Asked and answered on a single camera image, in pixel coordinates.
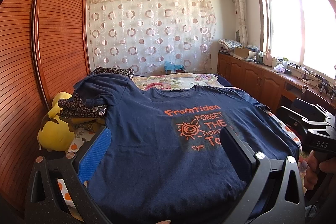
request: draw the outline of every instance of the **window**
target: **window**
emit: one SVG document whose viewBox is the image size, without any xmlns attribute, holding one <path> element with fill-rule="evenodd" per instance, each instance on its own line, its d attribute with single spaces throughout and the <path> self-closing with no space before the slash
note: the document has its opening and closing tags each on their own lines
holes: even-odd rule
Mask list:
<svg viewBox="0 0 336 224">
<path fill-rule="evenodd" d="M 335 78 L 336 16 L 328 0 L 264 0 L 264 51 Z"/>
</svg>

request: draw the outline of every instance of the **bed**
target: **bed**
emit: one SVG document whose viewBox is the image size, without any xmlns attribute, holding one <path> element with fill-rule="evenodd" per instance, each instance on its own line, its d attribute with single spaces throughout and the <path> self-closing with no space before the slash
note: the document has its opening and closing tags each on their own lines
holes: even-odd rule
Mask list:
<svg viewBox="0 0 336 224">
<path fill-rule="evenodd" d="M 132 79 L 138 88 L 141 90 L 149 90 L 151 88 L 156 88 L 159 90 L 180 90 L 180 89 L 190 89 L 194 85 L 202 85 L 202 86 L 212 86 L 215 88 L 225 88 L 225 89 L 237 89 L 233 87 L 225 78 L 220 75 L 213 74 L 192 74 L 192 73 L 179 73 L 173 75 L 160 75 L 160 76 L 134 76 Z M 281 122 L 275 115 L 273 115 L 269 110 L 265 110 L 266 113 L 271 116 L 278 125 L 281 126 L 282 130 L 286 132 L 290 138 L 296 142 L 301 147 L 301 142 L 299 138 L 283 123 Z M 88 131 L 82 128 L 76 130 L 76 136 L 73 140 L 68 151 L 77 152 L 84 141 L 88 141 L 94 135 L 93 131 Z M 305 174 L 305 170 L 301 170 L 302 177 Z M 59 187 L 63 194 L 64 200 L 69 207 L 69 211 L 71 214 L 81 220 L 80 215 L 76 211 L 76 207 L 71 200 L 71 197 L 67 191 L 66 185 L 63 180 L 58 180 Z"/>
</svg>

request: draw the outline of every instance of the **yellow plush toy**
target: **yellow plush toy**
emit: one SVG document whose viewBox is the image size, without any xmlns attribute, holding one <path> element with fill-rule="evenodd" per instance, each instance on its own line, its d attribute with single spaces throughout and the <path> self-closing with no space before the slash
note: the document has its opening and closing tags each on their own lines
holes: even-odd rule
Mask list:
<svg viewBox="0 0 336 224">
<path fill-rule="evenodd" d="M 52 101 L 52 109 L 43 117 L 41 129 L 37 135 L 37 141 L 48 151 L 66 151 L 69 149 L 75 134 L 69 131 L 66 122 L 59 119 L 61 108 L 58 106 L 59 99 L 69 99 L 72 95 L 66 92 L 58 93 Z"/>
</svg>

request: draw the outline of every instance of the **blue gripper pad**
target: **blue gripper pad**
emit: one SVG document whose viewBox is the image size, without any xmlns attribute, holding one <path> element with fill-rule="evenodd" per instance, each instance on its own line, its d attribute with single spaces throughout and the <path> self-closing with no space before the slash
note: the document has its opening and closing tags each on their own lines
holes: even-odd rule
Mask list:
<svg viewBox="0 0 336 224">
<path fill-rule="evenodd" d="M 98 134 L 98 136 L 93 137 L 93 143 L 78 163 L 77 174 L 82 183 L 92 178 L 101 159 L 105 155 L 107 148 L 111 144 L 112 136 L 111 131 L 108 128 L 104 127 L 101 132 L 98 131 L 96 134 Z"/>
</svg>

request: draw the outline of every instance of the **t-shirt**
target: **t-shirt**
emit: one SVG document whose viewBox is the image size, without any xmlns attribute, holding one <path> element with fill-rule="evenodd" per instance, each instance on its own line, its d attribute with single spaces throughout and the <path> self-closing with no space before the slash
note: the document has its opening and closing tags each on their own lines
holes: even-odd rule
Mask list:
<svg viewBox="0 0 336 224">
<path fill-rule="evenodd" d="M 88 76 L 75 89 L 87 106 L 108 104 L 112 141 L 88 191 L 114 224 L 222 220 L 251 179 L 222 148 L 223 127 L 269 158 L 299 156 L 264 106 L 239 89 L 142 91 L 112 74 Z"/>
</svg>

